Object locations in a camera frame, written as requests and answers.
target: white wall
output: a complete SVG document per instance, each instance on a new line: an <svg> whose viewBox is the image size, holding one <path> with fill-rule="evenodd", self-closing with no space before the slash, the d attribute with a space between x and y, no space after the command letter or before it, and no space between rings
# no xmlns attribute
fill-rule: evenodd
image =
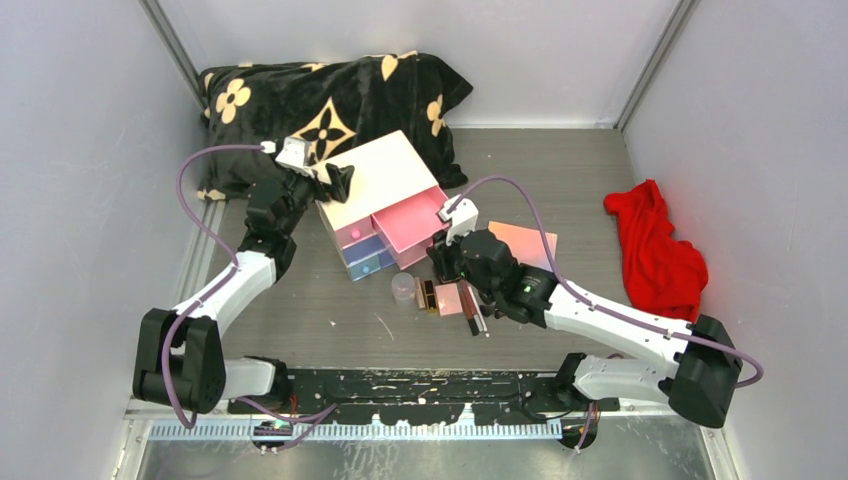
<svg viewBox="0 0 848 480"><path fill-rule="evenodd" d="M626 140L710 270L704 311L758 357L753 479L845 478L848 3L700 2Z"/></svg>
<svg viewBox="0 0 848 480"><path fill-rule="evenodd" d="M417 49L475 87L452 125L611 126L678 0L160 0L199 69Z"/></svg>
<svg viewBox="0 0 848 480"><path fill-rule="evenodd" d="M199 108L133 1L3 2L0 65L0 477L106 478Z"/></svg>

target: black pillow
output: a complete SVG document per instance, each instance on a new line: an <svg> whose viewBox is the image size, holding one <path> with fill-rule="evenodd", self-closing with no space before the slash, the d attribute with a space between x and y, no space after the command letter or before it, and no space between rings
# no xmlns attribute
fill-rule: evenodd
<svg viewBox="0 0 848 480"><path fill-rule="evenodd" d="M442 116L472 86L433 55L217 67L204 70L198 81L206 92L204 121L212 145L295 135L312 142L313 161L320 161L401 130L442 188L468 181L453 163L453 136ZM200 194L245 198L252 183L280 175L265 154L217 152Z"/></svg>

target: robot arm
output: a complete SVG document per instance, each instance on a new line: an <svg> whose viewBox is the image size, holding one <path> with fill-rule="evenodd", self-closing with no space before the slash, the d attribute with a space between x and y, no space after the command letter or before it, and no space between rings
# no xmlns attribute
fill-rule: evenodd
<svg viewBox="0 0 848 480"><path fill-rule="evenodd" d="M284 180L258 182L249 190L247 233L236 263L173 309L154 308L144 316L133 377L136 398L170 404L161 361L163 349L170 348L174 390L186 410L208 413L219 400L241 396L270 406L288 401L285 363L262 358L225 361L221 337L250 302L288 270L297 248L291 233L308 206L315 200L347 200L353 167L328 164L330 183L325 183L307 166L307 142L286 138L282 145L263 142L263 147L266 153L280 152L274 161L284 170ZM197 303L173 344L166 346L166 333L177 317Z"/></svg>
<svg viewBox="0 0 848 480"><path fill-rule="evenodd" d="M439 216L447 232L433 238L428 256L444 282L464 278L494 306L496 317L576 333L633 357L607 359L569 354L559 369L557 396L568 410L593 400L621 397L668 403L678 414L707 427L724 424L741 363L723 353L673 338L685 333L732 347L721 322L702 315L696 324L665 318L599 297L573 282L560 284L547 270L519 263L488 230L475 230L477 209L463 199ZM603 311L595 306L603 305ZM626 323L619 316L659 327L664 334Z"/></svg>

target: wire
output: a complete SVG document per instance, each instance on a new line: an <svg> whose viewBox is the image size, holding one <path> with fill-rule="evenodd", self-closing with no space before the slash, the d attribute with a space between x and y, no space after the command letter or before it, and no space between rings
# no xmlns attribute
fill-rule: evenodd
<svg viewBox="0 0 848 480"><path fill-rule="evenodd" d="M615 310L613 310L609 307L606 307L604 305L600 305L600 304L593 305L591 300L589 300L585 296L581 295L580 292L575 290L574 287L572 287L569 284L568 280L562 274L562 272L560 271L556 262L554 262L554 256L553 256L553 253L551 252L551 246L550 246L550 244L548 244L548 238L547 238L547 235L545 235L545 229L542 226L542 219L539 216L539 211L536 209L536 204L533 203L533 200L530 198L530 195L527 193L527 191L524 190L524 188L521 185L519 185L518 182L516 182L514 179L507 177L507 176L504 176L504 175L490 175L488 177L483 177L480 180L477 180L476 182L469 185L468 188L466 188L465 191L462 192L462 194L460 194L459 197L457 197L457 199L453 202L453 204L450 207L448 207L447 213L451 213L454 210L456 210L456 207L459 205L459 202L464 200L465 197L467 197L468 194L473 192L477 187L479 187L480 185L483 185L484 183L488 183L488 182L491 182L491 181L494 181L494 180L500 180L502 182L506 182L506 183L512 185L513 187L515 187L518 190L518 192L521 194L521 196L524 197L524 200L527 202L527 205L530 207L530 211L533 213L533 218L536 221L536 226L539 228L539 235L542 237L542 246L545 248L545 255L548 258L548 263L551 266L551 270L553 271L553 273L556 276L557 281L559 281L560 285L562 285L562 287L568 293L570 293L572 297L574 297L577 301L579 301L579 302L581 302L585 305L588 305L589 307L592 307L592 308L594 308L595 310L597 310L601 313L605 313L605 314L607 314L607 315L609 315L613 318L627 322L630 325L640 327L640 328L643 328L645 330L648 330L650 332L657 333L657 334L660 334L660 335L667 335L668 334L668 332L666 330L664 330L660 327L639 321L635 318L632 318L632 317L625 315L621 312L615 311ZM734 356L734 357L736 357L740 360L743 360L743 361L749 363L752 367L754 367L754 370L755 370L754 375L752 375L750 378L748 378L746 380L738 382L736 384L736 388L747 387L748 385L753 385L753 384L759 382L763 378L763 374L765 373L765 371L763 369L762 364L759 361L757 361L754 357L752 357L751 355L748 355L745 352L741 352L741 351L739 351L735 348L728 347L727 345L722 345L718 342L713 342L712 340L707 340L707 339L701 338L701 337L695 337L693 335L687 335L685 333L672 332L671 338L676 338L678 340L685 340L687 342L697 343L698 345L703 345L705 347L709 347L709 348L718 350L722 353L732 355L732 356Z"/></svg>
<svg viewBox="0 0 848 480"><path fill-rule="evenodd" d="M318 415L323 414L323 416L321 416L321 418L318 421L316 421L314 424L310 425L309 428L307 428L305 432L298 435L297 438L290 440L288 442L285 442L282 446L277 447L277 453L279 453L283 450L288 450L289 448L292 448L292 447L296 447L298 444L300 444L310 433L312 433L313 430L315 430L315 427L317 427L319 423L324 421L324 419L328 415L330 415L330 413L332 412L332 409L334 409L334 408L336 408L335 404L333 404L332 406L328 407L327 409L325 409L321 413L319 413ZM286 432L270 432L270 431L269 432L261 432L257 436L280 435L280 434L285 435ZM210 472L200 473L200 474L198 474L198 473L175 473L172 470L171 465L170 465L172 459L166 458L165 461L162 463L162 466L160 467L159 473L156 475L156 480L162 479L163 478L162 475L167 474L167 473L170 473L172 475L176 475L176 477L172 476L172 478L186 478L186 479L194 479L194 480L212 478L212 477L217 476L224 469L231 467L234 463L238 463L243 458L256 455L257 453L261 453L261 452L256 451L256 450L250 450L248 452L242 453L241 455L237 456L236 458L234 458L232 460L225 462L223 465L213 469Z"/></svg>
<svg viewBox="0 0 848 480"><path fill-rule="evenodd" d="M177 200L180 201L180 206L183 208L183 211L188 215L188 218L197 225L200 230L209 236L212 240L215 241L221 248L227 252L227 255L230 256L230 261L233 266L230 268L230 271L227 275L222 278L218 283L213 285L206 293L201 295L198 300L193 302L188 306L182 313L177 316L177 319L174 320L174 323L171 325L171 328L168 329L168 333L165 335L165 342L162 346L162 378L165 382L165 391L168 394L168 400L171 402L171 406L174 408L174 413L177 415L177 419L180 423L187 429L194 428L194 425L197 423L197 412L192 412L191 420L187 419L185 416L185 412L183 412L182 405L180 405L180 399L177 397L176 389L174 388L174 379L171 377L171 346L174 343L174 336L177 334L177 330L180 328L180 325L183 324L186 317L188 317L191 312L197 309L200 305L203 304L206 300L208 300L212 295L215 294L218 290L220 290L227 282L232 279L236 272L238 272L238 259L236 258L236 254L232 248L218 235L215 235L209 227L203 224L197 215L191 211L191 208L188 206L188 202L186 202L185 195L183 195L183 176L185 175L186 170L188 170L189 165L191 165L198 158L208 155L214 152L221 152L226 150L262 150L261 145L217 145L214 147L204 148L203 150L199 150L192 154L186 161L183 163L183 166L180 168L180 172L177 174Z"/></svg>
<svg viewBox="0 0 848 480"><path fill-rule="evenodd" d="M524 415L526 415L527 417L532 418L533 420L556 420L574 411L567 410L565 413L561 413L559 415L552 415L549 417L547 415L540 415L536 412L531 412L530 409L527 408L527 398L522 397L521 401L519 401L519 405L521 405L521 412L524 413Z"/></svg>
<svg viewBox="0 0 848 480"><path fill-rule="evenodd" d="M574 447L574 451L580 454L580 448L583 447L583 442L586 441L586 436L589 434L589 427L592 425L592 413L593 410L598 408L598 402L592 402L589 404L589 408L586 410L586 422L583 423L583 431L580 432L580 440L577 440L577 445Z"/></svg>
<svg viewBox="0 0 848 480"><path fill-rule="evenodd" d="M248 398L248 397L238 397L238 398L236 398L236 400L238 400L239 402L244 403L246 405L250 405L251 407L255 408L256 410L259 410L261 413L264 413L265 415L270 415L270 416L276 418L277 420L282 420L284 422L289 422L289 423L306 423L306 422L311 422L312 420L320 422L321 420L324 419L324 417L326 417L327 415L332 413L333 409L336 408L336 406L337 406L334 403L334 404L330 405L329 407L325 408L324 410L321 410L320 412L316 413L315 415L309 415L309 416L306 416L306 417L288 417L286 415L280 415L279 413L274 413L271 410L268 410L267 408L263 407L259 403L256 403L256 401L254 401L253 399Z"/></svg>
<svg viewBox="0 0 848 480"><path fill-rule="evenodd" d="M177 397L176 391L174 389L174 380L171 377L171 362L170 362L170 360L171 360L171 355L170 355L171 354L171 346L174 343L174 336L176 335L177 330L180 328L180 325L182 325L182 323L185 321L185 319L194 310L196 310L200 305L202 305L203 302L205 302L210 297L212 297L212 295L214 295L215 292L219 291L224 285L227 284L227 282L230 281L230 279L232 279L235 276L235 274L238 272L239 263L238 263L238 257L236 257L235 251L229 245L227 245L227 242L225 242L221 237L216 235L215 232L213 232L209 227L204 225L203 222L200 221L199 218L197 218L197 215L195 215L194 212L191 211L191 208L189 208L188 202L186 201L185 196L183 195L183 188L182 188L182 186L183 186L183 176L185 175L186 170L188 170L189 165L191 165L195 160L197 160L198 158L200 158L204 155L207 155L207 154L210 154L210 153L213 153L213 152L226 151L226 150L261 151L262 149L263 149L263 147L261 145L239 145L239 144L217 145L217 146L214 146L214 147L204 148L203 150L199 150L199 151L195 152L193 155L191 155L190 157L188 157L188 159L186 159L186 161L183 163L182 167L180 168L179 174L177 174L177 184L176 184L177 199L179 200L180 206L183 208L183 211L185 211L186 215L188 215L188 217L191 219L191 221L194 222L194 224L197 225L203 233L208 235L209 238L214 240L215 243L217 243L222 249L224 249L225 252L227 252L227 255L229 255L229 257L230 257L230 261L232 262L232 267L230 268L230 271L227 273L227 275L224 276L224 278L222 278L218 283L216 283L215 285L210 287L209 290L206 293L204 293L200 297L198 297L197 301L193 302L191 305L188 306L188 308L185 309L185 311L183 311L179 316L177 316L177 319L174 321L174 323L171 325L171 328L168 329L168 333L165 335L165 342L164 342L164 345L162 347L162 377L163 377L164 382L165 382L165 391L168 393L168 400L171 402L171 406L174 408L174 413L177 415L177 419L179 419L180 423L186 429L189 429L189 430L194 428L194 426L197 424L197 412L192 412L191 420L189 420L189 419L186 418L185 412L183 412L182 406L180 405L180 400ZM289 448L292 448L292 447L298 445L300 442L303 441L303 439L305 439L310 433L312 433L312 431L315 430L315 427L317 427L319 423L324 421L324 419L326 419L327 416L330 415L333 412L333 410L336 408L336 404L334 403L334 404L330 405L329 407L327 407L326 409L322 410L321 412L319 412L315 415L309 415L309 416L304 416L304 417L287 417L287 416L279 415L277 413L274 413L274 412L268 410L267 408L263 407L259 403L256 403L254 400L252 400L250 398L238 397L236 400L238 400L242 403L245 403L247 405L250 405L251 407L255 408L256 410L259 410L260 412L262 412L266 415L270 415L270 416L272 416L272 417L274 417L278 420L282 420L284 422L305 423L305 422L309 422L309 421L314 420L314 423L312 425L310 425L309 428L307 428L305 432L303 432L300 436L298 436L294 440L292 440L290 442L286 442L285 445L283 445L280 448L280 450L287 450ZM213 471L212 474L210 474L210 475L198 476L198 477L194 477L194 478L207 478L208 476L216 474L218 471L219 470Z"/></svg>

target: pink card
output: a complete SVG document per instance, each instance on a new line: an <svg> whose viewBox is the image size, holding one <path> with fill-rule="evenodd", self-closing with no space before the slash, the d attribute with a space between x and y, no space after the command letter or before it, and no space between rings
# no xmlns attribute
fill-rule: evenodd
<svg viewBox="0 0 848 480"><path fill-rule="evenodd" d="M459 290L456 283L436 285L436 302L439 304L439 315L462 313L462 303L459 301Z"/></svg>
<svg viewBox="0 0 848 480"><path fill-rule="evenodd" d="M542 237L538 230L532 228L517 227L507 223L489 222L489 231L495 237L509 245L512 255L521 263L534 267L551 270L551 264L545 256L545 247L542 246ZM556 234L546 233L551 253L556 255Z"/></svg>

